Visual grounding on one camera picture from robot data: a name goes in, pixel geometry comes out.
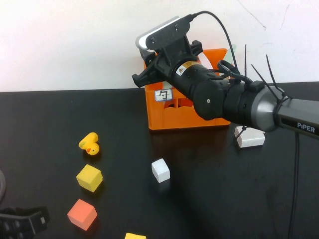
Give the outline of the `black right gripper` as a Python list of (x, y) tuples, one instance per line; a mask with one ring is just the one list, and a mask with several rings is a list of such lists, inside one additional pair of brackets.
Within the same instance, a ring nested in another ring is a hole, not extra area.
[(157, 55), (139, 75), (132, 76), (138, 87), (167, 81), (189, 99), (207, 99), (207, 77), (197, 62), (202, 44), (187, 39), (166, 39), (154, 43)]

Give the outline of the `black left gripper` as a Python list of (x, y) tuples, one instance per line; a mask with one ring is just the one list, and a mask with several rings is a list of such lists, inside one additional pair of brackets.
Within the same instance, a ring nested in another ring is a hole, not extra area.
[(47, 229), (50, 216), (47, 207), (23, 209), (9, 207), (0, 211), (1, 239), (33, 239)]

